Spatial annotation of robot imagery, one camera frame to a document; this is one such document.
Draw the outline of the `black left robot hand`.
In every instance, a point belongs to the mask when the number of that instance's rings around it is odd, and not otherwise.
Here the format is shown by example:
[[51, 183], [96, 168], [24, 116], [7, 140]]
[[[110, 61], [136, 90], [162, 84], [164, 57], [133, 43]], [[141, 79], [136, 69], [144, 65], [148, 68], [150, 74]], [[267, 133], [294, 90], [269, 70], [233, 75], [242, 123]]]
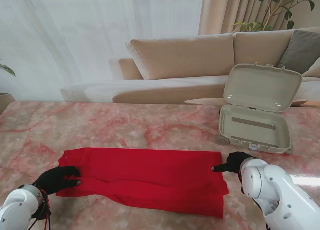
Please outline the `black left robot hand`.
[[42, 173], [33, 185], [51, 195], [78, 186], [81, 182], [80, 177], [81, 173], [75, 166], [55, 167]]

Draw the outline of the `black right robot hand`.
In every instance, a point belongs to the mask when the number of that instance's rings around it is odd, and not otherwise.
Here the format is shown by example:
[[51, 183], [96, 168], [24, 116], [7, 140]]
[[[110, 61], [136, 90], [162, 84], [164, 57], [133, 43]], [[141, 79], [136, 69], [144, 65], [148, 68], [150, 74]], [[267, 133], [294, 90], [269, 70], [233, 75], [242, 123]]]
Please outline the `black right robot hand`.
[[239, 173], [242, 163], [247, 159], [252, 159], [253, 156], [245, 152], [230, 153], [224, 164], [212, 167], [213, 172], [233, 172]]

